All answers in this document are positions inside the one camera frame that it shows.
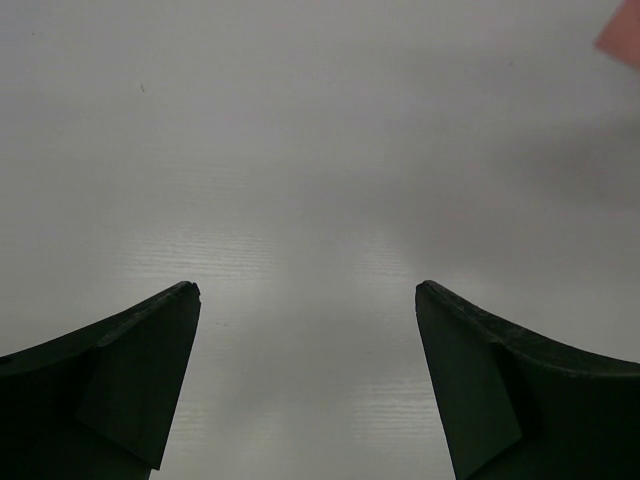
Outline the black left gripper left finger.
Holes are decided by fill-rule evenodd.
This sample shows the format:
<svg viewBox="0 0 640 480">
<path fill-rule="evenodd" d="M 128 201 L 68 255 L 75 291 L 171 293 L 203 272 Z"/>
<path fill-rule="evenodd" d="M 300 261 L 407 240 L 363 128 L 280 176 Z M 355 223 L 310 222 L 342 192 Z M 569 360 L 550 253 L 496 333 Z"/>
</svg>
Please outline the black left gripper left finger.
<svg viewBox="0 0 640 480">
<path fill-rule="evenodd" d="M 189 281 L 1 359 L 4 479 L 147 479 L 161 467 L 200 316 Z"/>
</svg>

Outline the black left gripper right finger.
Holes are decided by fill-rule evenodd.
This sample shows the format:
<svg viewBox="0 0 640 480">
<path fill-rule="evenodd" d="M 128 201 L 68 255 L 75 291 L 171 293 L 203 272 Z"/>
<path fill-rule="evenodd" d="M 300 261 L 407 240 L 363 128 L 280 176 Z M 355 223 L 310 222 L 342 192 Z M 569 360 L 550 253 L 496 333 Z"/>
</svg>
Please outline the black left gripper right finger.
<svg viewBox="0 0 640 480">
<path fill-rule="evenodd" d="M 415 310 L 459 479 L 635 479 L 639 367 L 547 338 L 435 281 Z"/>
</svg>

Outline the pink t shirt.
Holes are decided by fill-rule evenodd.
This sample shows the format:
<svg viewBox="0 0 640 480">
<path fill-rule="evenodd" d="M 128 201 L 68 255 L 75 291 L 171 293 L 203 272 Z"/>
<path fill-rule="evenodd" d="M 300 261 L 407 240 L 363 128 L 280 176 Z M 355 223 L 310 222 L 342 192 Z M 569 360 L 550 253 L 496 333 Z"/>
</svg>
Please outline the pink t shirt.
<svg viewBox="0 0 640 480">
<path fill-rule="evenodd" d="M 595 47 L 620 61 L 639 69 L 639 0 L 625 0 L 595 41 Z"/>
</svg>

